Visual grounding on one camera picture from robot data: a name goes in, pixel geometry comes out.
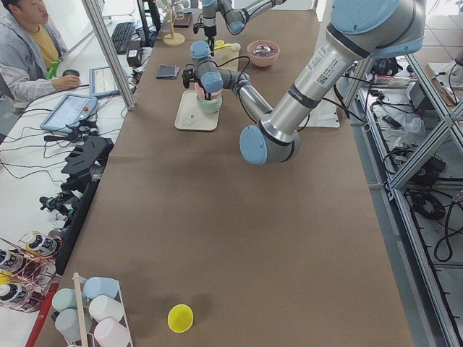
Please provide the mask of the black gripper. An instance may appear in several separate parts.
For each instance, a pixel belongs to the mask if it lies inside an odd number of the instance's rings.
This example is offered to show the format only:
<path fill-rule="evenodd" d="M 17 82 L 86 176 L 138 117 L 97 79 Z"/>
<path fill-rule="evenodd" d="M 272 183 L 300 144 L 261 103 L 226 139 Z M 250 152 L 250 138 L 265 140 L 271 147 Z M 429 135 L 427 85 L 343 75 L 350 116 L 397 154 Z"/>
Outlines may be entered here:
<path fill-rule="evenodd" d="M 182 71 L 182 84 L 189 89 L 191 84 L 197 83 L 197 75 L 193 65 L 187 64 Z M 207 100 L 207 91 L 203 87 L 203 98 Z M 212 93 L 208 92 L 208 100 L 212 100 Z"/>
<path fill-rule="evenodd" d="M 193 33 L 198 34 L 200 29 L 204 30 L 206 36 L 216 36 L 216 26 L 207 26 L 202 22 L 197 22 L 193 25 Z"/>

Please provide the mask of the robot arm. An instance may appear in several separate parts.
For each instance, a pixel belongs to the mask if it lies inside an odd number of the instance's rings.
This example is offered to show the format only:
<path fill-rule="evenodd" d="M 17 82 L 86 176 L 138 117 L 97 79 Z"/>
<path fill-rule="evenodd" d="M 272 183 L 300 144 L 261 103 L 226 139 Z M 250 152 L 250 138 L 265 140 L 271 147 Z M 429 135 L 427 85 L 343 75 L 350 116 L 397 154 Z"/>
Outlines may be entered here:
<path fill-rule="evenodd" d="M 211 54 L 217 14 L 224 18 L 227 30 L 238 35 L 251 19 L 277 5 L 278 1 L 256 1 L 235 9 L 230 1 L 204 1 L 202 19 L 194 29 L 203 29 L 208 39 L 190 46 L 192 68 L 182 74 L 185 86 L 197 82 L 207 95 L 221 89 L 234 92 L 255 121 L 242 130 L 239 149 L 248 163 L 258 166 L 283 163 L 298 153 L 299 125 L 354 61 L 414 53 L 424 40 L 424 1 L 334 1 L 325 41 L 276 107 L 271 107 L 247 74 L 218 67 Z"/>
<path fill-rule="evenodd" d="M 252 18 L 285 2 L 285 0 L 261 0 L 254 1 L 246 7 L 235 9 L 230 1 L 203 1 L 202 13 L 193 25 L 193 33 L 197 34 L 200 29 L 203 29 L 207 38 L 206 43 L 209 53 L 214 56 L 215 38 L 217 36 L 217 13 L 224 18 L 229 33 L 239 35 Z"/>

